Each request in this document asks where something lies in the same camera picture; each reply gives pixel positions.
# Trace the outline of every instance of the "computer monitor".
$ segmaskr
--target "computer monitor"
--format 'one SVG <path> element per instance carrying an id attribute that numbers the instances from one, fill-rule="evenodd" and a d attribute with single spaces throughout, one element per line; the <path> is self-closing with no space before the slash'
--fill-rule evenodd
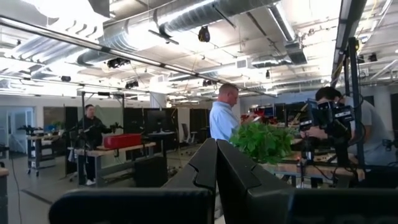
<path id="1" fill-rule="evenodd" d="M 264 108 L 264 116 L 268 118 L 273 118 L 275 116 L 275 110 L 274 107 L 266 107 Z"/>
<path id="2" fill-rule="evenodd" d="M 167 130 L 166 111 L 149 110 L 146 119 L 146 132 L 158 133 Z"/>

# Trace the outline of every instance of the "black hair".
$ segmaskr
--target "black hair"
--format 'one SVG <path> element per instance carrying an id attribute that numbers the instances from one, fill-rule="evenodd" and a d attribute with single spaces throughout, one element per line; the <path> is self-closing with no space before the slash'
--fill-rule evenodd
<path id="1" fill-rule="evenodd" d="M 227 93 L 230 90 L 238 90 L 239 91 L 239 89 L 234 84 L 225 83 L 220 87 L 220 89 L 218 89 L 218 93 L 220 93 L 220 94 Z"/>
<path id="2" fill-rule="evenodd" d="M 343 95 L 333 87 L 326 86 L 320 88 L 315 94 L 315 100 L 326 98 L 327 100 L 334 100 L 336 97 L 341 98 Z"/>
<path id="3" fill-rule="evenodd" d="M 86 105 L 85 106 L 85 110 L 87 110 L 88 108 L 90 108 L 90 107 L 94 107 L 93 105 Z"/>

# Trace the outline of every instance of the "person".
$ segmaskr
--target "person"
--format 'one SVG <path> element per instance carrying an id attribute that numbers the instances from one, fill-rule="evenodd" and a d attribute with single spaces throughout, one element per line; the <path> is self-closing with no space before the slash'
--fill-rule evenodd
<path id="1" fill-rule="evenodd" d="M 351 97 L 343 96 L 338 90 L 327 86 L 319 89 L 315 94 L 317 103 L 326 101 L 339 102 L 354 108 L 354 100 Z M 366 165 L 388 166 L 396 162 L 396 149 L 387 150 L 383 146 L 384 139 L 392 140 L 392 136 L 386 129 L 383 120 L 377 113 L 375 107 L 369 102 L 363 100 L 361 104 L 361 122 L 364 126 L 363 150 L 364 161 Z M 328 135 L 319 127 L 311 127 L 308 131 L 301 132 L 302 137 L 309 136 L 318 139 L 327 139 Z M 351 122 L 351 140 L 357 141 L 360 136 L 355 136 L 355 121 Z M 350 146 L 348 152 L 356 156 L 356 145 Z M 389 181 L 393 179 L 391 175 L 396 176 L 395 172 L 385 172 L 380 170 L 369 170 L 366 173 L 366 180 L 359 184 L 363 187 L 397 187 L 398 181 Z"/>
<path id="2" fill-rule="evenodd" d="M 83 128 L 83 120 L 85 123 L 84 129 L 86 132 L 86 140 L 88 144 L 95 149 L 97 146 L 102 145 L 102 134 L 111 133 L 112 130 L 107 128 L 102 121 L 95 116 L 95 107 L 93 105 L 85 106 L 85 117 L 78 122 L 78 127 Z M 88 156 L 86 163 L 86 185 L 95 184 L 95 158 Z"/>
<path id="3" fill-rule="evenodd" d="M 214 139 L 229 141 L 233 130 L 239 127 L 239 119 L 232 112 L 232 107 L 238 102 L 239 90 L 226 83 L 218 91 L 218 98 L 210 111 L 210 134 Z M 242 123 L 249 123 L 253 119 L 254 116 L 250 115 Z"/>

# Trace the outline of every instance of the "leaf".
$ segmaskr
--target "leaf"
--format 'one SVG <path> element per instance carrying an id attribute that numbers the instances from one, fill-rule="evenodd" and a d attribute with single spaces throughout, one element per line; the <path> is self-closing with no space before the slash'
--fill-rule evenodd
<path id="1" fill-rule="evenodd" d="M 278 163 L 291 154 L 291 128 L 277 128 L 262 123 L 249 123 L 233 132 L 230 142 L 256 162 Z"/>

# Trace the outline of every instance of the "red toolbox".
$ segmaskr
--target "red toolbox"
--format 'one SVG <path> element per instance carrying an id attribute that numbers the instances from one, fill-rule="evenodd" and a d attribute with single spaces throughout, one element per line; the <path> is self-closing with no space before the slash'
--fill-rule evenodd
<path id="1" fill-rule="evenodd" d="M 118 134 L 106 136 L 104 139 L 106 149 L 122 149 L 138 145 L 141 145 L 141 134 Z"/>

